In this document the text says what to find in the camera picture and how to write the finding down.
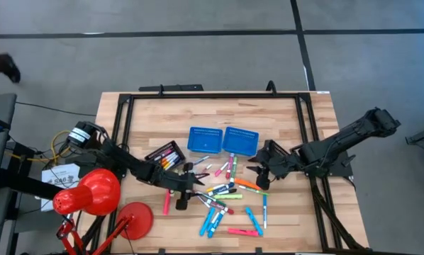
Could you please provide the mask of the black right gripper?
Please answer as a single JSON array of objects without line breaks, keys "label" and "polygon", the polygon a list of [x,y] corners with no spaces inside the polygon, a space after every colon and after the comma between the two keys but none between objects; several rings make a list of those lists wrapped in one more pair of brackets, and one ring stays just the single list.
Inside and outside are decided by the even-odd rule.
[{"label": "black right gripper", "polygon": [[262,157],[252,157],[249,162],[263,163],[263,166],[252,166],[251,170],[257,174],[263,173],[264,177],[271,174],[275,179],[285,179],[289,173],[303,171],[304,168],[300,158],[294,154],[285,156],[266,154]]}]

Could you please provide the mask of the dark green marker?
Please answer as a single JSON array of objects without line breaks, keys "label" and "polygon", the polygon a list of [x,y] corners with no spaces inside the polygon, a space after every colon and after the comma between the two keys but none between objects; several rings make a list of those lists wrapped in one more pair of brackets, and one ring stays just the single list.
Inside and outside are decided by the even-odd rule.
[{"label": "dark green marker", "polygon": [[203,196],[203,197],[205,197],[205,198],[207,198],[207,199],[209,199],[209,200],[211,200],[211,201],[213,201],[213,202],[215,202],[215,203],[217,203],[219,205],[222,205],[224,207],[227,207],[227,205],[224,202],[219,201],[219,200],[217,200],[217,199],[215,199],[213,197],[210,197],[209,195],[206,195],[205,193],[202,193],[202,192],[199,192],[199,191],[195,191],[194,193],[195,193],[195,195]]}]

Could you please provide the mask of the orange highlighter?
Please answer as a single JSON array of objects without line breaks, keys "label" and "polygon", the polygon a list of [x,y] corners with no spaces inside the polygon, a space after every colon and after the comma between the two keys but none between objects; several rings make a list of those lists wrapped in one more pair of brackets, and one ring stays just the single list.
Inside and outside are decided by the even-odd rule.
[{"label": "orange highlighter", "polygon": [[260,188],[257,184],[252,183],[252,182],[250,182],[250,181],[246,181],[246,180],[244,180],[244,179],[235,178],[235,179],[234,179],[234,182],[235,182],[236,184],[240,185],[240,186],[245,186],[245,187],[248,187],[248,188],[253,188],[253,189],[255,189],[255,190],[260,190],[260,189],[261,189],[261,188]]}]

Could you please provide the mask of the thin pink marker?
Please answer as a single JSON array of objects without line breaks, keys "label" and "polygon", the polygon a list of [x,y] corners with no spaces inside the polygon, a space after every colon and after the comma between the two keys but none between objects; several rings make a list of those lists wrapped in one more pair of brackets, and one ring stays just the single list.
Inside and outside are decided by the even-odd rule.
[{"label": "thin pink marker", "polygon": [[223,172],[223,170],[228,166],[228,164],[229,164],[229,162],[227,161],[226,163],[224,163],[224,165],[222,165],[222,167],[221,168],[219,168],[215,173],[214,173],[214,176],[215,177],[217,177],[217,176],[219,176],[222,172]]}]

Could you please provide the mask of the green Expo marker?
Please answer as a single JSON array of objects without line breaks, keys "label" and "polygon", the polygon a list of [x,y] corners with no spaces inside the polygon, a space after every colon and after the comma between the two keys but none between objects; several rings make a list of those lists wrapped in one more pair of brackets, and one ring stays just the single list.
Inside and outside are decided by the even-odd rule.
[{"label": "green Expo marker", "polygon": [[230,182],[235,183],[235,175],[237,171],[237,165],[238,165],[238,157],[237,155],[234,155],[233,157],[233,164],[231,166],[231,173],[230,173]]}]

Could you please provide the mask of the thin light green marker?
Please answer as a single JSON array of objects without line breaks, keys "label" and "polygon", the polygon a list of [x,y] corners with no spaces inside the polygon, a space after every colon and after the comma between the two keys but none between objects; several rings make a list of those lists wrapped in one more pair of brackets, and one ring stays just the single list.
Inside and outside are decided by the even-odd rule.
[{"label": "thin light green marker", "polygon": [[260,191],[260,190],[254,189],[254,188],[250,188],[250,187],[247,187],[247,186],[241,186],[241,185],[239,185],[238,187],[241,188],[241,189],[243,189],[243,190],[246,190],[246,191],[250,191],[250,192],[253,192],[253,193],[258,193],[258,194],[263,195],[263,196],[269,196],[270,195],[270,194],[265,193],[263,191]]}]

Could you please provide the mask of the dark blue Expo marker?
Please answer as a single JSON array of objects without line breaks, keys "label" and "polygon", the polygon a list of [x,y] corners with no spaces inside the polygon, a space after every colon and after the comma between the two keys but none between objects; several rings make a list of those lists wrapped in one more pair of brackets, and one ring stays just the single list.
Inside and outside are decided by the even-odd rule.
[{"label": "dark blue Expo marker", "polygon": [[233,187],[234,187],[234,183],[223,184],[222,186],[214,188],[212,191],[209,191],[208,195],[214,196],[214,195],[217,195],[217,194],[222,193],[224,191],[227,191],[227,190],[229,190],[230,188],[233,188]]}]

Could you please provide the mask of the blue plastic basket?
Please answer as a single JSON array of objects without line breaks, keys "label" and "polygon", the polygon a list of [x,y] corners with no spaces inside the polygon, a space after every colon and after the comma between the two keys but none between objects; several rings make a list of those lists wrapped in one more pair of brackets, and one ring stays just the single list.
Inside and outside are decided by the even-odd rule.
[{"label": "blue plastic basket", "polygon": [[209,127],[190,127],[187,149],[218,154],[222,150],[223,131]]},{"label": "blue plastic basket", "polygon": [[227,127],[222,147],[225,151],[248,157],[257,153],[259,133],[236,127]]}]

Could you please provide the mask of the pink Expo marker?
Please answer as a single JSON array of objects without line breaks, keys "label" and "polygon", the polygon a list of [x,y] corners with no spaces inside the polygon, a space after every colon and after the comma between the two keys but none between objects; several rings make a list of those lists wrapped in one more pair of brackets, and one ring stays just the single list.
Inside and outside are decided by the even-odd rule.
[{"label": "pink Expo marker", "polygon": [[225,173],[225,177],[226,179],[230,179],[230,175],[231,175],[231,170],[232,170],[232,166],[233,166],[233,162],[234,162],[234,154],[230,153],[229,159],[228,159],[228,165],[227,165],[227,170]]}]

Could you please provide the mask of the red Expo marker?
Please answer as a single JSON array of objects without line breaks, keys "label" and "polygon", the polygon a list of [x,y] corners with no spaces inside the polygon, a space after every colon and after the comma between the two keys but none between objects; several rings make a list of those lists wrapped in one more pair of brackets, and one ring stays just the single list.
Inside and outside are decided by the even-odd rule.
[{"label": "red Expo marker", "polygon": [[207,206],[208,208],[216,208],[216,209],[219,209],[219,210],[224,210],[226,213],[229,213],[229,214],[231,214],[231,215],[233,215],[234,214],[234,211],[232,210],[232,209],[230,209],[229,207],[227,207],[227,206],[225,206],[225,205],[222,205],[222,204],[220,204],[220,203],[217,203],[217,202],[214,202],[214,201],[212,201],[212,200],[206,200],[206,199],[204,199],[204,198],[202,198],[202,197],[199,197],[199,200],[205,205],[205,206]]}]

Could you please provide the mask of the pink highlighter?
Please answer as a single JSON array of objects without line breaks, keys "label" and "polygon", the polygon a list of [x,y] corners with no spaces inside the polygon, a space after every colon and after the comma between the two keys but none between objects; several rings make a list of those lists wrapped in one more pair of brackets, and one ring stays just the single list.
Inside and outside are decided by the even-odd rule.
[{"label": "pink highlighter", "polygon": [[229,234],[238,234],[249,237],[258,237],[260,234],[257,230],[228,228]]},{"label": "pink highlighter", "polygon": [[171,200],[171,191],[167,190],[166,193],[165,193],[165,197],[164,197],[164,205],[163,205],[163,210],[162,210],[163,215],[169,214],[170,200]]}]

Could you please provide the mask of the blue highlighter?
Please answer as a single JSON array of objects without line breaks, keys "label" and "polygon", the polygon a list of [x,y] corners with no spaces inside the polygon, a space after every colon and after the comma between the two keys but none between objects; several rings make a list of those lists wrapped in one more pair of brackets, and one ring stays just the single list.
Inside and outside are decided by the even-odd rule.
[{"label": "blue highlighter", "polygon": [[216,211],[215,208],[213,208],[213,207],[209,208],[208,214],[206,215],[206,218],[205,218],[205,220],[204,220],[204,222],[203,222],[203,224],[201,226],[201,229],[199,231],[199,235],[201,237],[204,236],[204,234],[206,233],[206,230],[208,229],[208,226],[209,226],[209,224],[211,222],[212,217],[215,214],[215,211]]},{"label": "blue highlighter", "polygon": [[263,230],[260,227],[260,224],[257,221],[257,218],[255,217],[254,213],[252,212],[251,208],[250,207],[246,207],[245,208],[245,212],[247,213],[248,217],[250,218],[250,220],[251,220],[254,228],[257,231],[257,234],[262,237],[263,236]]}]

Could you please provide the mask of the black bar device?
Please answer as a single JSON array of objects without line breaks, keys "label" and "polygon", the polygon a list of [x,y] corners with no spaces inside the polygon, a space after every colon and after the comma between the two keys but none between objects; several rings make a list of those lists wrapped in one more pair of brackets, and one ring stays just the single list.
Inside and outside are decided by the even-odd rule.
[{"label": "black bar device", "polygon": [[158,86],[141,86],[138,91],[203,91],[201,84],[176,84],[176,85],[158,85]]}]

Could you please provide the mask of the white printed paper sheet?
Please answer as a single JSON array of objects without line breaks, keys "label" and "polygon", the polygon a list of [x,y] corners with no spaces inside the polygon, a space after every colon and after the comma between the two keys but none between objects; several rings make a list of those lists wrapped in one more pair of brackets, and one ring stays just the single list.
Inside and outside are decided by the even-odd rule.
[{"label": "white printed paper sheet", "polygon": [[79,183],[79,170],[76,164],[64,164],[43,170],[41,181],[60,188],[74,188]]}]

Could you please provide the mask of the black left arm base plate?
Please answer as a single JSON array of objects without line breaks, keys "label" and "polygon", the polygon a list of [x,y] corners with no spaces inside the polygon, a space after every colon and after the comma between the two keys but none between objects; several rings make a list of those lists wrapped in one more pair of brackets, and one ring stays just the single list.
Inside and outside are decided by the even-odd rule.
[{"label": "black left arm base plate", "polygon": [[102,168],[111,171],[118,179],[126,176],[124,169],[115,159],[102,154],[82,154],[67,160],[68,164],[76,164],[79,167],[78,177],[82,179],[89,172]]}]

